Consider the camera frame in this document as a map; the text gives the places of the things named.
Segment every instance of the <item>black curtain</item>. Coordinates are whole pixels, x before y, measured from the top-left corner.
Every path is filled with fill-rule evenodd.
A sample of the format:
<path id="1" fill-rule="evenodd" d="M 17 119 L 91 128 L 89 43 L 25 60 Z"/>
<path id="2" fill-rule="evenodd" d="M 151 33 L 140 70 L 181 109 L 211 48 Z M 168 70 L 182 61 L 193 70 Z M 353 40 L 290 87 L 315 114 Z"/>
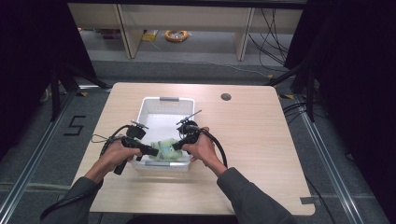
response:
<path id="1" fill-rule="evenodd" d="M 344 1 L 313 71 L 339 133 L 391 223 L 396 223 L 396 2 Z M 307 11 L 287 66 L 300 63 L 323 16 Z"/>
<path id="2" fill-rule="evenodd" d="M 0 27 L 1 160 L 18 144 L 56 63 L 95 73 L 66 3 L 1 1 Z"/>

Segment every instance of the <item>metal rail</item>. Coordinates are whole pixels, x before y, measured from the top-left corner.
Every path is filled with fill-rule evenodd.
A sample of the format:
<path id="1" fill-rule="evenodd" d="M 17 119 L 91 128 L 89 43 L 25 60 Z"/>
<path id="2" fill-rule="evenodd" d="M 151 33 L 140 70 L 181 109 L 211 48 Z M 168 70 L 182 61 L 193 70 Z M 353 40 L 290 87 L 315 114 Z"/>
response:
<path id="1" fill-rule="evenodd" d="M 302 103 L 303 100 L 301 99 L 300 95 L 296 95 L 297 103 Z M 330 180 L 332 181 L 332 185 L 334 186 L 335 192 L 338 195 L 338 198 L 341 201 L 341 205 L 343 205 L 346 216 L 349 219 L 350 223 L 357 223 L 361 224 L 364 223 L 361 213 L 359 212 L 355 201 L 353 200 L 346 183 L 344 182 L 343 178 L 341 177 L 340 173 L 338 172 L 337 167 L 335 166 L 334 162 L 332 161 L 332 156 L 329 153 L 329 150 L 326 148 L 317 126 L 315 122 L 311 122 L 310 118 L 303 113 L 303 120 L 309 134 L 311 135 L 314 144 L 317 148 L 318 154 L 323 162 L 324 168 L 329 175 Z"/>
<path id="2" fill-rule="evenodd" d="M 9 219 L 11 218 L 11 215 L 14 212 L 15 208 L 17 207 L 19 201 L 21 200 L 21 197 L 22 197 L 30 179 L 32 178 L 33 174 L 35 173 L 35 170 L 36 170 L 38 164 L 41 162 L 42 158 L 44 157 L 45 152 L 47 151 L 47 148 L 49 147 L 50 142 L 52 141 L 54 133 L 55 133 L 56 129 L 58 128 L 58 125 L 62 121 L 65 110 L 72 102 L 75 94 L 76 94 L 75 91 L 70 91 L 66 94 L 66 96 L 63 100 L 63 103 L 61 105 L 61 111 L 60 111 L 58 117 L 49 124 L 49 127 L 47 128 L 43 137 L 41 138 L 40 142 L 38 143 L 37 147 L 35 148 L 34 153 L 32 154 L 29 161 L 26 163 L 20 177 L 15 182 L 12 189 L 9 191 L 6 199 L 2 202 L 2 205 L 0 208 L 0 223 L 1 224 L 8 223 Z"/>

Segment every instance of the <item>wrist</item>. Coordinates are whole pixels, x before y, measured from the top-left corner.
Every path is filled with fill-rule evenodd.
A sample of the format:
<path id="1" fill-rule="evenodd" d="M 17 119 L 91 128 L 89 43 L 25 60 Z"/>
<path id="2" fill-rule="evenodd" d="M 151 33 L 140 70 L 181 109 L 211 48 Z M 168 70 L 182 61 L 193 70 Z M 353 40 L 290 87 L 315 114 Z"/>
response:
<path id="1" fill-rule="evenodd" d="M 99 160 L 84 176 L 91 179 L 95 183 L 100 183 L 105 178 L 108 172 L 108 166 L 105 165 L 103 161 Z"/>
<path id="2" fill-rule="evenodd" d="M 216 176 L 220 176 L 227 170 L 227 167 L 218 159 L 215 158 L 214 160 L 208 161 L 206 166 L 215 173 Z"/>

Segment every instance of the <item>white bin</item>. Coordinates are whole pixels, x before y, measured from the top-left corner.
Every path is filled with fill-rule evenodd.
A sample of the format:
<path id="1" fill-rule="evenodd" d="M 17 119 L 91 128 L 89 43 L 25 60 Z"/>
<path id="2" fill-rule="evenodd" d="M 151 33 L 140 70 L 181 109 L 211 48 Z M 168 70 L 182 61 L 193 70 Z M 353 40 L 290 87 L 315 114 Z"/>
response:
<path id="1" fill-rule="evenodd" d="M 189 98 L 175 97 L 146 97 L 140 107 L 137 122 L 148 127 L 146 135 L 141 142 L 150 145 L 169 138 L 180 140 L 177 125 L 182 119 L 194 113 L 194 101 Z M 155 161 L 148 155 L 143 156 L 141 161 L 132 161 L 136 170 L 166 170 L 166 171 L 189 171 L 191 156 L 183 151 L 182 157 L 176 161 Z"/>

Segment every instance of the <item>human hand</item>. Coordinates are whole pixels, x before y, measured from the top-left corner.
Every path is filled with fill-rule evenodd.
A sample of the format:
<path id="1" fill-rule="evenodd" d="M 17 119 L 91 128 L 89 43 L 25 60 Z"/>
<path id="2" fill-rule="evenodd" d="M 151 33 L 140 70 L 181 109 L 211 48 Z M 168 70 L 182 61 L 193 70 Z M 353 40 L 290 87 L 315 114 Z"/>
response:
<path id="1" fill-rule="evenodd" d="M 123 161 L 130 161 L 134 156 L 142 156 L 139 148 L 124 147 L 121 140 L 116 140 L 108 146 L 85 177 L 99 183 L 108 172 L 113 171 Z"/>
<path id="2" fill-rule="evenodd" d="M 191 162 L 200 160 L 205 166 L 209 167 L 217 176 L 227 170 L 227 167 L 219 160 L 216 155 L 215 144 L 208 136 L 201 133 L 198 141 L 194 144 L 183 145 L 183 150 L 190 152 L 192 155 Z"/>

